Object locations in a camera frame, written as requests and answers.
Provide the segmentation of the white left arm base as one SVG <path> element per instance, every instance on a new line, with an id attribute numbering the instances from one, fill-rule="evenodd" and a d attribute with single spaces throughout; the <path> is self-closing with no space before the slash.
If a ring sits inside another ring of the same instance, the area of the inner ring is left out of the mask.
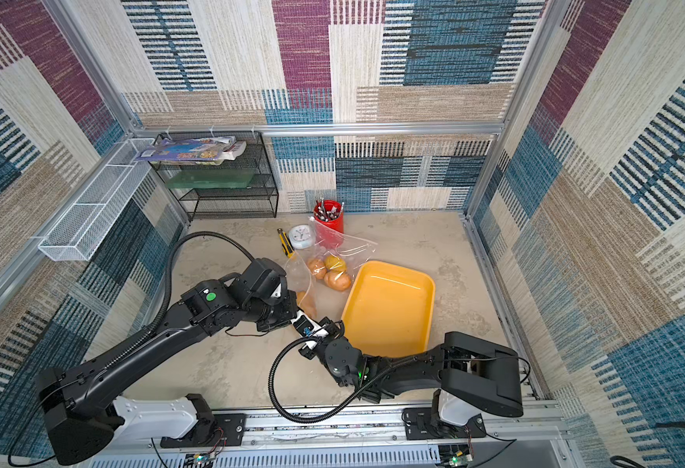
<path id="1" fill-rule="evenodd" d="M 145 439 L 180 439 L 196 425 L 197 409 L 188 398 L 171 401 L 145 401 L 117 397 L 116 414 L 124 424 L 116 429 L 112 441 L 123 444 Z"/>

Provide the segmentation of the aluminium front rail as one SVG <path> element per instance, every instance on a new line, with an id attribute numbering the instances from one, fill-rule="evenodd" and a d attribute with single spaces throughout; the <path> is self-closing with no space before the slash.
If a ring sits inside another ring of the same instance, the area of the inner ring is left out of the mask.
<path id="1" fill-rule="evenodd" d="M 89 467 L 581 467 L 570 431 L 552 401 L 528 401 L 521 418 L 476 417 L 455 437 L 417 424 L 426 403 L 352 406 L 316 425 L 273 409 L 245 409 L 237 446 L 110 448 Z"/>

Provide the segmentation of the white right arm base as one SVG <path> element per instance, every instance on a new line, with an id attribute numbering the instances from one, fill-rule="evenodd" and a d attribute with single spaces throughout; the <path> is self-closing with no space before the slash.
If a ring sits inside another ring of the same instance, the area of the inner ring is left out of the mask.
<path id="1" fill-rule="evenodd" d="M 440 390 L 437 396 L 437 415 L 439 421 L 453 426 L 465 426 L 474 417 L 480 417 L 482 412 L 457 396 Z"/>

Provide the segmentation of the yellow plastic tray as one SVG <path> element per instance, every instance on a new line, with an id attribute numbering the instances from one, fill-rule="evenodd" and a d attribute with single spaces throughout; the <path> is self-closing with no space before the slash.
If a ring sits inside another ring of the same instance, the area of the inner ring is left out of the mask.
<path id="1" fill-rule="evenodd" d="M 427 350 L 436 286 L 422 272 L 366 262 L 342 313 L 345 337 L 366 355 L 400 358 Z"/>

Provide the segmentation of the red ribbed pen cup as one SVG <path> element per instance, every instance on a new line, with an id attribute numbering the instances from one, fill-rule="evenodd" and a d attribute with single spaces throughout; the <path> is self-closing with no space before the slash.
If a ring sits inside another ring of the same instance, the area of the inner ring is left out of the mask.
<path id="1" fill-rule="evenodd" d="M 315 222 L 317 243 L 324 248 L 334 249 L 343 242 L 344 204 L 334 200 L 319 200 L 312 214 Z"/>

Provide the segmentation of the white round clock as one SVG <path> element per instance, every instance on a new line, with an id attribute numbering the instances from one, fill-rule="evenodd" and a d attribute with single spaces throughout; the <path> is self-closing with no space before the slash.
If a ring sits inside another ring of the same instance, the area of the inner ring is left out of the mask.
<path id="1" fill-rule="evenodd" d="M 294 250 L 305 250 L 316 244 L 316 234 L 309 224 L 300 224 L 288 231 L 288 238 Z"/>

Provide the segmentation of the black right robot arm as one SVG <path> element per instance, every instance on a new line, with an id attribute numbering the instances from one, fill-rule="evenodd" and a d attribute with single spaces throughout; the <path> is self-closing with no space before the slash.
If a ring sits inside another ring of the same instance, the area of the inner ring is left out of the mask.
<path id="1" fill-rule="evenodd" d="M 435 389 L 483 413 L 524 414 L 519 355 L 472 335 L 450 331 L 433 349 L 401 358 L 366 355 L 346 337 L 326 337 L 313 351 L 339 386 L 354 388 L 354 397 L 369 403 Z"/>

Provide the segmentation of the green tray in rack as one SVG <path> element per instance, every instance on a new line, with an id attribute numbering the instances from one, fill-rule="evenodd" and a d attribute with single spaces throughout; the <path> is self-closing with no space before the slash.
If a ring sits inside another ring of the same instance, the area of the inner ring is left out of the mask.
<path id="1" fill-rule="evenodd" d="M 166 186 L 170 189 L 247 188 L 254 176 L 254 172 L 244 170 L 188 170 L 171 177 Z"/>

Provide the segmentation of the yellow lemon-like potato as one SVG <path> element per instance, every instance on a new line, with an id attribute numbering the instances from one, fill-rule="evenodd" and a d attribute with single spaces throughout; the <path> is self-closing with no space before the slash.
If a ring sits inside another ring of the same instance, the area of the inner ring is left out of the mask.
<path id="1" fill-rule="evenodd" d="M 346 261 L 337 255 L 327 255 L 324 258 L 324 265 L 328 271 L 345 272 L 347 270 Z"/>

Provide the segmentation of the colourful book on rack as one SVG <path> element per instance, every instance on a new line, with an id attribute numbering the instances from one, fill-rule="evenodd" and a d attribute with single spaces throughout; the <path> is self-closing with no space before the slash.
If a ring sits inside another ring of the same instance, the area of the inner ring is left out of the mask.
<path id="1" fill-rule="evenodd" d="M 221 165 L 234 161 L 247 148 L 247 142 L 235 136 L 217 138 L 190 138 L 189 140 L 161 140 L 153 144 L 134 159 L 143 163 L 167 163 L 176 165 Z"/>

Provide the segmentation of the yellow utility knife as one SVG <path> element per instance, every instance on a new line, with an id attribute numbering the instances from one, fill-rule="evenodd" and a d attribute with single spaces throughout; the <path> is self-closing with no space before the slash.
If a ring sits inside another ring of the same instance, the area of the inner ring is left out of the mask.
<path id="1" fill-rule="evenodd" d="M 277 229 L 277 234 L 280 239 L 285 256 L 291 259 L 294 256 L 295 249 L 293 248 L 288 234 L 282 229 Z"/>

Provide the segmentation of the brown potato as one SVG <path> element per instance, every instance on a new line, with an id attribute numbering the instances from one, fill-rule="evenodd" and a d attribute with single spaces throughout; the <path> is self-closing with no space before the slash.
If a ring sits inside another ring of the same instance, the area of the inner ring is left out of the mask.
<path id="1" fill-rule="evenodd" d="M 317 309 L 315 304 L 315 299 L 312 294 L 307 294 L 307 292 L 297 293 L 297 307 L 301 310 L 308 318 L 312 320 L 317 319 Z"/>
<path id="2" fill-rule="evenodd" d="M 352 286 L 350 275 L 344 271 L 330 270 L 324 277 L 325 284 L 338 292 L 344 292 Z"/>

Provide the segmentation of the clear zipper bag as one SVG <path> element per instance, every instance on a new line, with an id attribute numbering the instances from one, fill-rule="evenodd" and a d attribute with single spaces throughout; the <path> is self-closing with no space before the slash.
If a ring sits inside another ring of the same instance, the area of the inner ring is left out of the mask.
<path id="1" fill-rule="evenodd" d="M 315 299 L 316 278 L 314 278 L 306 266 L 303 258 L 294 253 L 291 259 L 287 259 L 284 265 L 287 272 L 288 288 L 296 293 L 306 292 L 312 294 Z"/>
<path id="2" fill-rule="evenodd" d="M 315 231 L 314 220 L 309 225 Z M 373 258 L 373 254 L 377 251 L 378 246 L 379 244 L 375 241 L 343 234 L 343 242 L 340 247 L 328 249 L 318 244 L 316 237 L 316 244 L 304 250 L 303 258 L 305 263 L 307 263 L 307 261 L 310 261 L 315 257 L 323 259 L 323 261 L 327 255 L 337 255 L 338 257 L 341 257 L 346 261 L 347 270 L 345 272 L 350 275 L 353 285 L 356 275 L 359 273 L 362 266 Z"/>

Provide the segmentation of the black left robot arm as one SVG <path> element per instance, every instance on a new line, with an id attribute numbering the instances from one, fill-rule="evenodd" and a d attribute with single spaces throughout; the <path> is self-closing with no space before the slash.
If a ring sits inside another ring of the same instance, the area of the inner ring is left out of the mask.
<path id="1" fill-rule="evenodd" d="M 71 466 L 108 446 L 125 425 L 114 400 L 172 356 L 242 321 L 283 328 L 298 311 L 285 279 L 256 291 L 241 277 L 228 285 L 207 280 L 182 294 L 154 331 L 138 331 L 77 367 L 42 370 L 35 384 L 57 462 Z"/>

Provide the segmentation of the orange potato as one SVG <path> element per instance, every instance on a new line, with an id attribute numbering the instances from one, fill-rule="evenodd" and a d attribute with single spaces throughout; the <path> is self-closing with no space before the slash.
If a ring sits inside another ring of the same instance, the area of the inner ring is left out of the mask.
<path id="1" fill-rule="evenodd" d="M 314 259 L 307 261 L 306 266 L 309 269 L 311 275 L 317 280 L 323 280 L 328 273 L 325 261 L 323 261 L 323 259 L 319 259 L 318 257 L 315 257 Z"/>

